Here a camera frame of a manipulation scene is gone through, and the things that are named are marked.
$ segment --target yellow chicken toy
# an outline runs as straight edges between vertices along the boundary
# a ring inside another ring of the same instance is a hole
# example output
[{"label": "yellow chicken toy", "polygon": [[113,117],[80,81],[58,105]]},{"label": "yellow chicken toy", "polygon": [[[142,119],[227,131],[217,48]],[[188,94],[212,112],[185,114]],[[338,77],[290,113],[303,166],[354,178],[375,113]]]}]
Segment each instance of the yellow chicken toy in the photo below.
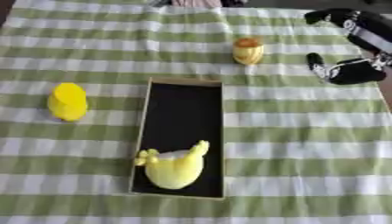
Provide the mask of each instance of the yellow chicken toy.
[{"label": "yellow chicken toy", "polygon": [[181,189],[193,183],[203,171],[203,156],[209,142],[199,141],[190,150],[159,153],[157,150],[141,150],[135,165],[145,166],[147,178],[165,189]]},{"label": "yellow chicken toy", "polygon": [[263,56],[264,48],[258,38],[239,38],[234,43],[233,57],[243,65],[258,63]]}]

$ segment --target toy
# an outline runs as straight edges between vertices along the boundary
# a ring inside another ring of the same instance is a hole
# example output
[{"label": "toy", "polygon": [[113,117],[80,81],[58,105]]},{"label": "toy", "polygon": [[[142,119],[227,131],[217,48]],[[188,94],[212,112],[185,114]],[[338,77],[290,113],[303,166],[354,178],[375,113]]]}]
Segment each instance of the toy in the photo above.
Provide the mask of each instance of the toy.
[{"label": "toy", "polygon": [[52,115],[71,122],[86,114],[86,92],[74,83],[61,83],[49,96],[47,106]]},{"label": "toy", "polygon": [[306,13],[304,17],[309,25],[325,20],[346,29],[347,39],[351,43],[374,55],[372,59],[342,60],[327,68],[319,54],[309,53],[306,56],[308,66],[317,76],[339,85],[382,81],[386,78],[383,68],[392,67],[390,20],[373,12],[350,9],[316,10]]},{"label": "toy", "polygon": [[199,141],[190,150],[161,153],[154,149],[141,150],[135,165],[145,166],[145,174],[156,186],[181,189],[193,183],[201,174],[209,142]]},{"label": "toy", "polygon": [[243,65],[258,63],[263,56],[263,46],[257,38],[239,38],[234,43],[234,59]]}]

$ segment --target wooden frame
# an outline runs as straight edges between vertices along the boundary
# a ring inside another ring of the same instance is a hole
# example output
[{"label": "wooden frame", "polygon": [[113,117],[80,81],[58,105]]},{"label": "wooden frame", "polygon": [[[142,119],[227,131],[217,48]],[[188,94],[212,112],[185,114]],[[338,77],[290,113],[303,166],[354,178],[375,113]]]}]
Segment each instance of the wooden frame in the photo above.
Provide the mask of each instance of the wooden frame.
[{"label": "wooden frame", "polygon": [[212,200],[222,200],[224,199],[225,193],[225,183],[224,183],[224,176],[225,176],[225,163],[224,163],[224,150],[223,150],[223,100],[222,100],[222,90],[223,86],[220,81],[217,80],[197,80],[197,79],[176,79],[176,78],[150,78],[149,84],[147,87],[147,93],[144,100],[143,105],[143,113],[141,117],[141,125],[138,133],[138,138],[136,142],[136,149],[133,158],[135,158],[138,152],[141,150],[142,141],[144,139],[144,131],[145,131],[145,124],[147,119],[147,114],[149,110],[150,100],[151,100],[151,90],[153,89],[154,84],[168,84],[168,85],[178,85],[178,86],[189,86],[189,87],[217,87],[220,88],[220,165],[221,165],[221,172],[220,172],[220,188],[221,196],[219,197],[205,197],[205,196],[189,196],[189,195],[178,195],[178,194],[170,194],[170,193],[154,193],[154,192],[138,192],[134,190],[135,185],[135,176],[136,176],[136,167],[132,165],[131,167],[131,174],[130,174],[130,182],[129,182],[129,192],[141,195],[155,195],[155,196],[165,196],[165,197],[180,197],[180,198],[194,198],[194,199],[212,199]]}]

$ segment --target green and white striped tablecloth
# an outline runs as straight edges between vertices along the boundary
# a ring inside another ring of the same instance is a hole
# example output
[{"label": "green and white striped tablecloth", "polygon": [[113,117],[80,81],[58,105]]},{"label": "green and white striped tablecloth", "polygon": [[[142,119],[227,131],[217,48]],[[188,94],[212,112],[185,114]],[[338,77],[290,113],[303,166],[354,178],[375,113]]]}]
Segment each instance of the green and white striped tablecloth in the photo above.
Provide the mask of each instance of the green and white striped tablecloth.
[{"label": "green and white striped tablecloth", "polygon": [[[17,0],[0,35],[0,223],[391,223],[387,107],[374,83],[308,71],[306,53],[360,52],[304,13]],[[256,66],[232,59],[248,35],[265,43]],[[127,194],[146,81],[166,76],[225,84],[223,201]],[[79,122],[46,110],[63,81],[87,91]]]}]

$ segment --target yellow foam cup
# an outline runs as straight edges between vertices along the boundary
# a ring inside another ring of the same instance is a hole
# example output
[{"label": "yellow foam cup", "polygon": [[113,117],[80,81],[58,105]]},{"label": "yellow foam cup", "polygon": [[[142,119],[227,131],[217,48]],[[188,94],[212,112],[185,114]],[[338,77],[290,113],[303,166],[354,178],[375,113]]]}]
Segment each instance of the yellow foam cup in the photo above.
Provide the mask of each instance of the yellow foam cup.
[{"label": "yellow foam cup", "polygon": [[61,83],[52,91],[47,106],[59,119],[69,122],[79,120],[88,110],[86,92],[74,83]]}]

